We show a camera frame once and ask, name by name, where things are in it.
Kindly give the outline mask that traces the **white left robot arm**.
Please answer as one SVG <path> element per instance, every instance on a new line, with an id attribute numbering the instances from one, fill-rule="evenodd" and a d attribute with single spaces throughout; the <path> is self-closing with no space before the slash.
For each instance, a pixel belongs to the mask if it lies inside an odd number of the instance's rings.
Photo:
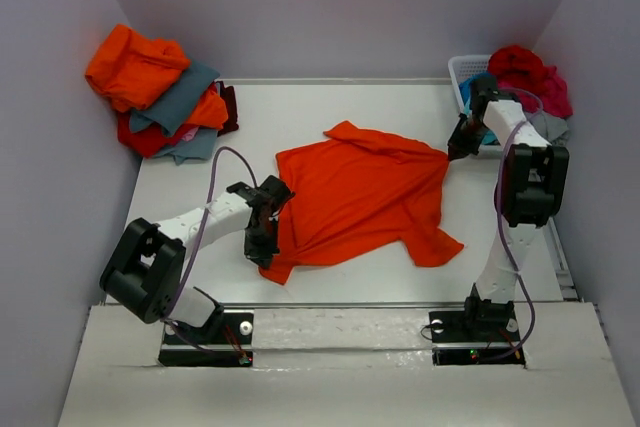
<path id="1" fill-rule="evenodd" d="M 244 257 L 268 269 L 279 254 L 279 211 L 294 196 L 285 182 L 269 176 L 258 187 L 237 182 L 202 207 L 151 223 L 127 225 L 99 286 L 145 324 L 164 322 L 195 344 L 215 339 L 224 307 L 186 285 L 197 253 L 223 237 L 244 234 Z"/>

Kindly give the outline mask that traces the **orange t shirt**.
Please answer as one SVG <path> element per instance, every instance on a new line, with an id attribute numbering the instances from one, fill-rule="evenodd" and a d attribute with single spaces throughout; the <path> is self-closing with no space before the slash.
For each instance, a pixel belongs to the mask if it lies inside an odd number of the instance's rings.
<path id="1" fill-rule="evenodd" d="M 293 191 L 279 216 L 279 254 L 259 273 L 284 285 L 298 266 L 329 267 L 393 242 L 412 262 L 440 267 L 463 244 L 441 229 L 445 152 L 343 121 L 321 142 L 276 154 Z"/>

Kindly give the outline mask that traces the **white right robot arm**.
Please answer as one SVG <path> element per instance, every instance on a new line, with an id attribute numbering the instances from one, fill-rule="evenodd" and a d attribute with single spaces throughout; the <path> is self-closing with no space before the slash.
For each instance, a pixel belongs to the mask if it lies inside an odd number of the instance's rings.
<path id="1" fill-rule="evenodd" d="M 501 146 L 494 190 L 497 232 L 487 263 L 453 324 L 478 342 L 505 331 L 515 321 L 514 296 L 525 289 L 521 267 L 529 247 L 561 206 L 569 152 L 547 141 L 532 124 L 514 89 L 502 90 L 491 74 L 469 84 L 469 111 L 448 140 L 448 158 L 480 152 L 491 132 Z"/>

